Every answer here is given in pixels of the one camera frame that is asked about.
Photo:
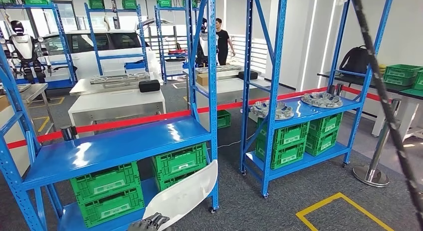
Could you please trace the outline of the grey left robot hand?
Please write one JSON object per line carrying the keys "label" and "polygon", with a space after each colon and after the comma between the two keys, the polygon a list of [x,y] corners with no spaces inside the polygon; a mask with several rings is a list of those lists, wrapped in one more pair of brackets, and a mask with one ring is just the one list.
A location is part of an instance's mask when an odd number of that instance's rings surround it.
{"label": "grey left robot hand", "polygon": [[159,228],[170,220],[161,213],[155,213],[140,221],[129,224],[127,231],[158,231]]}

